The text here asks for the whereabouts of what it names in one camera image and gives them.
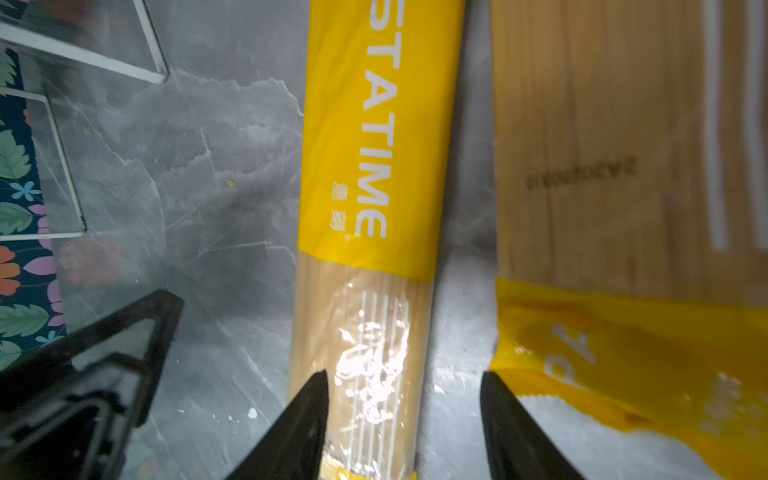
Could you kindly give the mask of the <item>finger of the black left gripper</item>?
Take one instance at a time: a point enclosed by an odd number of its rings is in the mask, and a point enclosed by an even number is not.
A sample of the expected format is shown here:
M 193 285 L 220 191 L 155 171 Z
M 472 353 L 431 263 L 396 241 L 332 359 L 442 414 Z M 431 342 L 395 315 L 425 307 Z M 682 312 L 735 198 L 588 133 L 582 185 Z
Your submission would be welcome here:
M 148 416 L 184 308 L 156 290 L 52 342 L 1 374 L 4 479 L 116 479 L 132 432 Z M 78 355 L 145 321 L 139 356 L 113 352 L 77 368 Z

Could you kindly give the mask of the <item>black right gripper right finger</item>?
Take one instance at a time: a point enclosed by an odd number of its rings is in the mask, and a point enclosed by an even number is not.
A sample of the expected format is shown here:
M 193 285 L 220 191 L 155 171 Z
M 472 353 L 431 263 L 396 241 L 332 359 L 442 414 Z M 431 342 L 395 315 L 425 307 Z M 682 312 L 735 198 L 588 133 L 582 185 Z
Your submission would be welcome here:
M 483 373 L 480 407 L 493 480 L 583 480 L 499 375 Z

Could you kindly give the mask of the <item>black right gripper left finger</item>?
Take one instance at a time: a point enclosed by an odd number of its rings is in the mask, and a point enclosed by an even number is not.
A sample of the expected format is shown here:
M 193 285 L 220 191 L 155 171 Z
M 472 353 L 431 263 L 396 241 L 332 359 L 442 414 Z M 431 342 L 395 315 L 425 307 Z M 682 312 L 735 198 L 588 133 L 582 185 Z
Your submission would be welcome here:
M 231 480 L 317 480 L 329 415 L 329 384 L 322 370 L 310 376 Z

